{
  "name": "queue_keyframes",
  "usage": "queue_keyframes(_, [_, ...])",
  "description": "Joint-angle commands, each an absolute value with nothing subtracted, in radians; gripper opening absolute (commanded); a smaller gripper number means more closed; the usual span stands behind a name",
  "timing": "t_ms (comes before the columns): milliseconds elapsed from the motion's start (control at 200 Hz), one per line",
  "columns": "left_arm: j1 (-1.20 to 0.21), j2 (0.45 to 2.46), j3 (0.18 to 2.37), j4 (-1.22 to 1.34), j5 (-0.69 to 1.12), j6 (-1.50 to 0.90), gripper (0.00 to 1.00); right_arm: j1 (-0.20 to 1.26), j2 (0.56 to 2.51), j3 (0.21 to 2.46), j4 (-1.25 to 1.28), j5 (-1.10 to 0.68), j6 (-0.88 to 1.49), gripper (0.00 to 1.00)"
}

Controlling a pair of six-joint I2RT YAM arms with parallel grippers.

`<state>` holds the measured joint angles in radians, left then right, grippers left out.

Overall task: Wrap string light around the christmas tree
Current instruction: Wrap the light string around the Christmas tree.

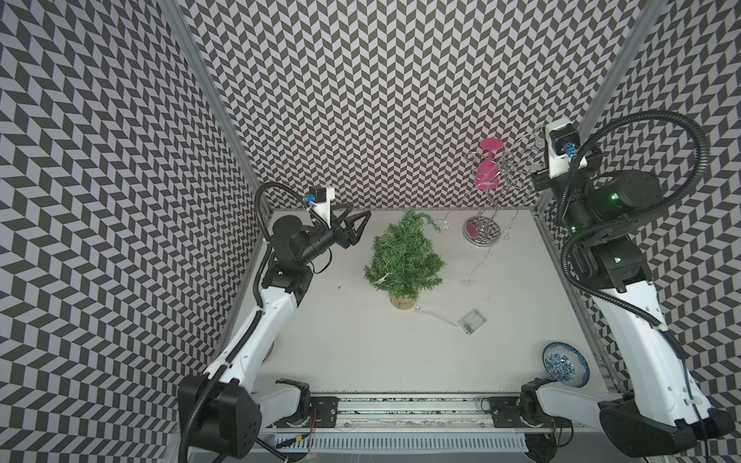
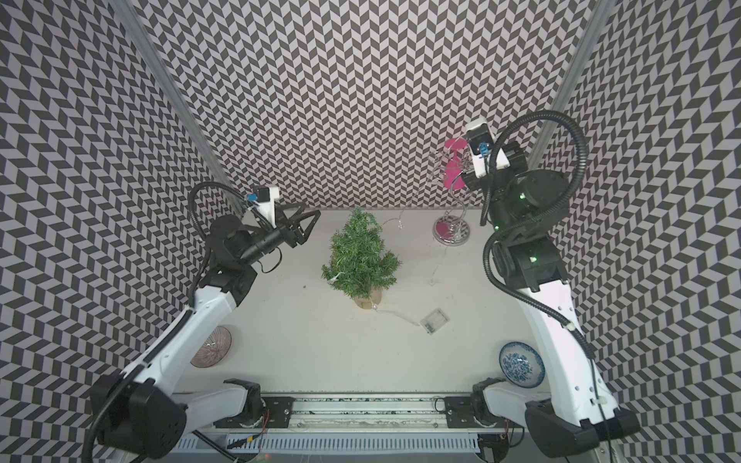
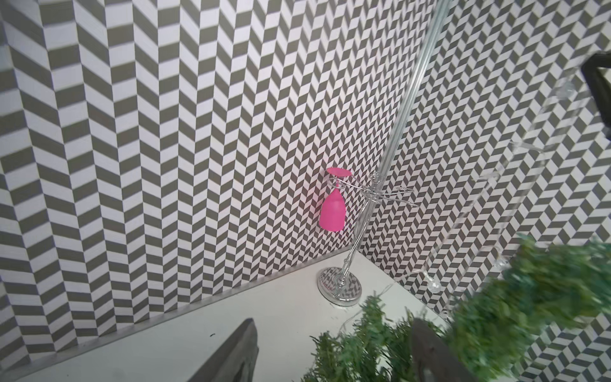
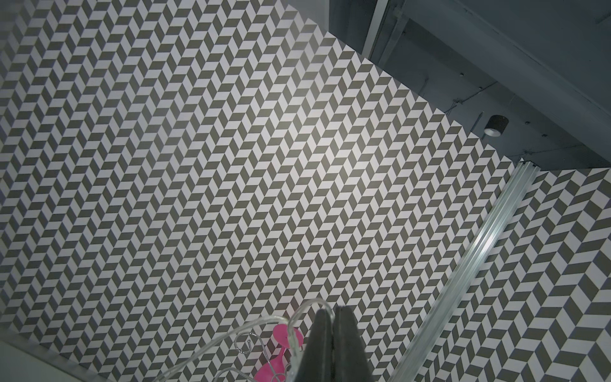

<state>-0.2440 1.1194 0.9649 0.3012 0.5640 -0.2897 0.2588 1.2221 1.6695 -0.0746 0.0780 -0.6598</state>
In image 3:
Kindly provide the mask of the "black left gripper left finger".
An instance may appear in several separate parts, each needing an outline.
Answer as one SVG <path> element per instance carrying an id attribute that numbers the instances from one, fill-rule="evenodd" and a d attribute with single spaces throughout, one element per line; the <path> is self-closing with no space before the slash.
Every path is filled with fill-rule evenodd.
<path id="1" fill-rule="evenodd" d="M 254 319 L 248 318 L 192 375 L 189 382 L 252 381 L 258 355 L 258 331 Z"/>

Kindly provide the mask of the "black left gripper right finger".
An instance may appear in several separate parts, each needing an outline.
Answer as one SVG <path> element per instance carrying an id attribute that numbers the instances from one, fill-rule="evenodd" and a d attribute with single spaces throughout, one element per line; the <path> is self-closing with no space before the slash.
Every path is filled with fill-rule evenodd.
<path id="1" fill-rule="evenodd" d="M 411 325 L 412 366 L 417 381 L 477 381 L 427 322 Z"/>

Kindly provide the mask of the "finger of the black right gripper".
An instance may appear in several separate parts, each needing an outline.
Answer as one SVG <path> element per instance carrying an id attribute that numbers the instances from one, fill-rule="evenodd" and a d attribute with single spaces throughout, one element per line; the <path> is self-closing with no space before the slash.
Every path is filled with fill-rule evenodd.
<path id="1" fill-rule="evenodd" d="M 581 72 L 604 124 L 603 134 L 610 140 L 610 82 L 603 69 L 610 69 L 610 52 L 598 52 L 581 65 Z"/>

